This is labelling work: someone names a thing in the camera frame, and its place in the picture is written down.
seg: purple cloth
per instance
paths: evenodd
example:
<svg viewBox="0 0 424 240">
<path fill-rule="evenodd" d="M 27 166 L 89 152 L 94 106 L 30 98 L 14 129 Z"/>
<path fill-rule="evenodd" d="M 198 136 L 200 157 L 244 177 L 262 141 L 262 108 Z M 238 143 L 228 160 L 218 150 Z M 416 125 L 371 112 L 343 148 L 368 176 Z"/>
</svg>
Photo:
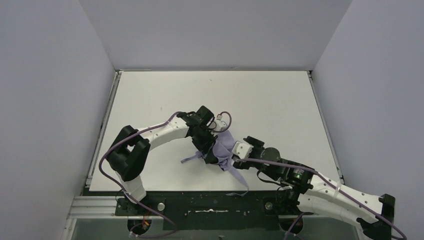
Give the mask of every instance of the purple cloth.
<svg viewBox="0 0 424 240">
<path fill-rule="evenodd" d="M 237 194 L 235 192 L 226 194 L 227 196 L 244 196 L 249 192 L 249 185 L 246 182 L 245 178 L 240 174 L 240 172 L 232 166 L 231 158 L 233 156 L 232 150 L 236 141 L 231 135 L 230 131 L 224 131 L 217 134 L 218 138 L 215 141 L 215 144 L 212 148 L 212 153 L 218 159 L 218 165 L 222 170 L 228 171 L 233 177 L 235 177 L 241 184 L 243 184 L 247 191 L 243 194 Z M 181 160 L 181 163 L 185 163 L 191 159 L 198 159 L 203 157 L 202 153 L 197 151 L 194 156 L 184 158 Z"/>
</svg>

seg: purple cable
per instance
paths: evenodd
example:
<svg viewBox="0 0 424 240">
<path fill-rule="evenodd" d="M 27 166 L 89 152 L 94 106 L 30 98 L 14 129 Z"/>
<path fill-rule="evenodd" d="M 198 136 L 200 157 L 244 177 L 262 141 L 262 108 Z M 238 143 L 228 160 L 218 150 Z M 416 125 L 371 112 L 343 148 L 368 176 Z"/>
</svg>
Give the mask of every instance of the purple cable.
<svg viewBox="0 0 424 240">
<path fill-rule="evenodd" d="M 292 231 L 293 227 L 299 222 L 299 220 L 302 218 L 303 215 L 305 215 L 305 212 L 302 212 L 301 214 L 299 214 L 299 216 L 296 217 L 296 219 L 294 220 L 294 222 L 291 224 L 291 226 L 285 232 L 285 235 L 284 235 L 283 240 L 286 240 L 289 237 L 289 235 L 291 234 L 291 231 Z"/>
<path fill-rule="evenodd" d="M 223 133 L 223 132 L 227 131 L 227 130 L 230 128 L 231 123 L 233 122 L 233 118 L 231 117 L 231 114 L 230 114 L 229 112 L 227 112 L 227 111 L 222 111 L 222 112 L 221 112 L 220 114 L 218 114 L 218 115 L 222 115 L 222 114 L 227 114 L 227 115 L 228 115 L 228 117 L 229 117 L 229 123 L 228 123 L 228 126 L 227 126 L 224 130 L 220 130 L 220 131 L 217 131 L 217 130 L 213 130 L 213 129 L 211 129 L 211 130 L 210 130 L 211 132 L 214 132 L 214 133 Z"/>
<path fill-rule="evenodd" d="M 291 168 L 291 169 L 304 170 L 304 171 L 311 172 L 311 173 L 317 175 L 320 179 L 322 179 L 327 185 L 329 185 L 333 189 L 336 189 L 337 188 L 335 185 L 333 185 L 331 182 L 329 182 L 323 175 L 321 175 L 319 172 L 317 172 L 316 170 L 314 170 L 312 168 L 309 168 L 309 167 L 296 166 L 296 165 L 291 165 L 291 164 L 287 164 L 287 163 L 267 161 L 267 160 L 256 159 L 256 158 L 244 158 L 244 159 L 239 159 L 239 161 L 240 162 L 255 162 L 255 163 L 260 163 L 260 164 L 270 164 L 270 165 L 276 165 L 276 166 L 281 166 L 281 167 L 286 167 L 286 168 Z M 352 197 L 351 195 L 347 194 L 345 191 L 339 190 L 339 193 L 341 193 L 343 196 L 345 196 L 346 198 L 350 199 L 354 203 L 358 204 L 362 208 L 366 209 L 368 212 L 370 212 L 373 215 L 375 215 L 378 219 L 382 220 L 384 223 L 386 223 L 387 225 L 389 225 L 391 228 L 393 228 L 396 232 L 398 232 L 402 236 L 402 238 L 400 238 L 398 236 L 391 236 L 392 239 L 396 239 L 396 240 L 407 240 L 408 239 L 407 236 L 398 227 L 396 227 L 393 223 L 391 223 L 385 217 L 383 217 L 382 215 L 378 214 L 377 212 L 375 212 L 371 208 L 367 207 L 366 205 L 362 204 L 361 202 L 359 202 L 358 200 L 356 200 L 354 197 Z"/>
<path fill-rule="evenodd" d="M 178 113 L 180 113 L 179 111 L 178 112 L 176 112 L 176 113 L 174 113 L 166 122 L 164 122 L 164 123 L 162 123 L 162 124 L 159 124 L 159 125 L 156 125 L 156 126 L 152 126 L 152 127 L 148 127 L 148 128 L 146 128 L 146 129 L 143 129 L 143 130 L 141 130 L 141 131 L 138 131 L 138 132 L 136 132 L 136 133 L 134 133 L 134 134 L 132 134 L 132 135 L 130 135 L 129 137 L 126 137 L 125 139 L 123 139 L 123 140 L 121 140 L 120 142 L 118 142 L 117 144 L 115 144 L 115 145 L 113 145 L 111 148 L 109 148 L 109 150 L 107 150 L 106 151 L 106 153 L 101 157 L 101 159 L 100 159 L 100 162 L 98 163 L 98 170 L 101 172 L 101 174 L 103 174 L 106 178 L 108 178 L 108 179 L 110 179 L 110 180 L 112 180 L 114 183 L 116 183 L 117 185 L 119 185 L 120 186 L 120 188 L 122 189 L 122 191 L 125 193 L 126 192 L 126 190 L 125 190 L 125 187 L 119 182 L 119 181 L 117 181 L 117 180 L 115 180 L 113 177 L 111 177 L 109 174 L 107 174 L 103 169 L 102 169 L 102 163 L 105 161 L 105 159 L 106 159 L 106 157 L 113 151 L 113 150 L 115 150 L 117 147 L 119 147 L 120 145 L 122 145 L 123 143 L 125 143 L 125 142 L 127 142 L 128 140 L 130 140 L 130 139 L 132 139 L 132 138 L 134 138 L 134 137 L 136 137 L 136 136 L 138 136 L 138 135 L 140 135 L 140 134 L 142 134 L 142 133 L 145 133 L 145 132 L 147 132 L 147 131 L 150 131 L 150 130 L 153 130 L 153 129 L 158 129 L 158 128 L 161 128 L 161 127 L 164 127 L 164 126 L 166 126 Z M 140 205 L 140 206 L 142 206 L 143 208 L 145 208 L 145 209 L 147 209 L 148 211 L 150 211 L 150 212 L 152 212 L 152 213 L 154 213 L 154 214 L 156 214 L 156 215 L 158 215 L 158 216 L 160 216 L 160 217 L 162 217 L 164 220 L 166 220 L 166 221 L 168 221 L 170 224 L 172 224 L 173 226 L 175 226 L 175 229 L 174 230 L 172 230 L 172 231 L 169 231 L 169 232 L 165 232 L 165 233 L 162 233 L 162 234 L 157 234 L 157 235 L 150 235 L 150 236 L 143 236 L 143 235 L 139 235 L 138 237 L 140 237 L 140 238 L 142 238 L 142 239 L 154 239 L 154 238 L 161 238 L 161 237 L 165 237 L 165 236 L 168 236 L 168 235 L 171 235 L 171 234 L 173 234 L 173 233 L 175 233 L 176 231 L 177 231 L 177 225 L 171 220 L 171 219 L 169 219 L 168 217 L 166 217 L 165 215 L 163 215 L 162 213 L 160 213 L 160 212 L 158 212 L 158 211 L 156 211 L 156 210 L 154 210 L 154 209 L 152 209 L 152 208 L 150 208 L 150 207 L 148 207 L 148 206 L 146 206 L 146 205 L 144 205 L 143 203 L 141 203 L 141 202 L 139 202 L 139 201 L 137 201 L 137 199 L 135 199 L 133 196 L 131 196 L 130 194 L 125 194 L 128 198 L 130 198 L 131 200 L 133 200 L 134 202 L 136 202 L 138 205 Z M 132 232 L 133 231 L 133 229 L 135 228 L 135 227 L 138 227 L 139 225 L 141 225 L 141 224 L 137 224 L 137 225 L 134 225 L 129 231 L 130 232 Z"/>
</svg>

